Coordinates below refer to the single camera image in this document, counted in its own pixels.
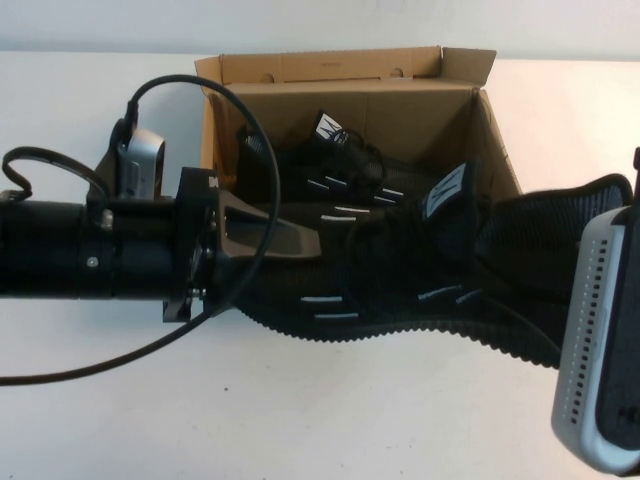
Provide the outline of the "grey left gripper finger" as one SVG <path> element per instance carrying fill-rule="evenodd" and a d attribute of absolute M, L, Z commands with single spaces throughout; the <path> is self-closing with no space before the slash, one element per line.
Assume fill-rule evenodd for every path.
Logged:
<path fill-rule="evenodd" d="M 230 192 L 221 191 L 216 208 L 216 259 L 229 264 L 250 260 L 269 234 L 265 259 L 311 260 L 321 256 L 319 234 L 269 215 Z"/>

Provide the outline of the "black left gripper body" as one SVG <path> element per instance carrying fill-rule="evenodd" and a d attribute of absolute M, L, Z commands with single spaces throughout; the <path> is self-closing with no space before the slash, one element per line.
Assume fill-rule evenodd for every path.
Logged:
<path fill-rule="evenodd" d="M 169 297 L 163 302 L 163 321 L 183 323 L 191 318 L 191 304 L 206 295 L 212 255 L 213 217 L 218 206 L 218 178 L 207 169 L 182 169 L 174 207 L 174 244 Z"/>

